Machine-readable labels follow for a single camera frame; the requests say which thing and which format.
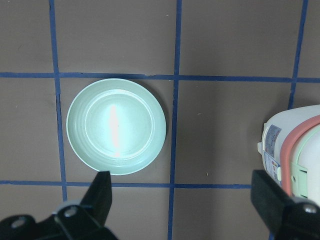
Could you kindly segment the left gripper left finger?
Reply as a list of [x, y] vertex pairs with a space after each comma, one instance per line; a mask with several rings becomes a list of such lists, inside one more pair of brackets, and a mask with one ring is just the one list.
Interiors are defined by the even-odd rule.
[[100, 225], [106, 223], [112, 206], [112, 182], [109, 171], [99, 171], [80, 201], [83, 207]]

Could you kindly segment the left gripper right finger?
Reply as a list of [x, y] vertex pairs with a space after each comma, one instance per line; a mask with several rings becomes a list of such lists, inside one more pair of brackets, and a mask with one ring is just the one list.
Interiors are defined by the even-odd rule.
[[293, 201], [266, 171], [252, 172], [250, 200], [270, 232], [280, 232]]

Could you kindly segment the green plate near left arm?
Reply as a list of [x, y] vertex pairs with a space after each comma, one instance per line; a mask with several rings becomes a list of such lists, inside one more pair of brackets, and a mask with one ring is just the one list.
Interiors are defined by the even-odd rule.
[[82, 89], [66, 117], [68, 142], [88, 167], [122, 176], [150, 165], [167, 134], [164, 110], [142, 85], [120, 78]]

